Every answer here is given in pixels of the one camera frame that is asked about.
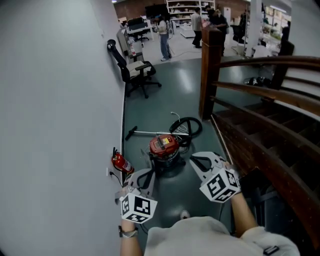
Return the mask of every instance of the shoe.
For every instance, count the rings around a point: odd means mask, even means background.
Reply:
[[[185,219],[189,219],[191,216],[190,216],[190,213],[187,211],[187,210],[183,210],[181,213],[180,213],[180,220],[185,220]]]

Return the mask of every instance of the vacuum wand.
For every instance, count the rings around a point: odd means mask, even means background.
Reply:
[[[138,127],[135,126],[133,127],[128,135],[125,137],[125,140],[129,140],[130,137],[133,135],[133,134],[149,134],[149,135],[163,135],[163,134],[170,134],[170,135],[177,135],[177,136],[189,136],[188,133],[178,133],[178,132],[162,132],[162,131],[142,131],[142,130],[137,130]]]

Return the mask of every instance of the newel post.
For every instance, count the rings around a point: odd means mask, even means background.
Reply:
[[[210,119],[214,102],[210,96],[215,96],[217,87],[211,85],[218,81],[221,62],[222,32],[207,26],[202,29],[202,66],[199,115],[202,119]]]

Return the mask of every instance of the red fire extinguisher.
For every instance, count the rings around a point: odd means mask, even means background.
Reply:
[[[114,147],[111,162],[113,167],[123,173],[132,174],[135,168]]]

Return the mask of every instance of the ceiling light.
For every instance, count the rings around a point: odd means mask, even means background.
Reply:
[[[278,7],[275,7],[275,6],[273,6],[273,5],[270,5],[270,7],[271,8],[273,8],[273,9],[275,9],[275,10],[278,10],[278,11],[280,11],[280,12],[283,12],[283,13],[287,13],[285,10],[283,10],[283,9],[280,9],[280,8],[278,8]]]

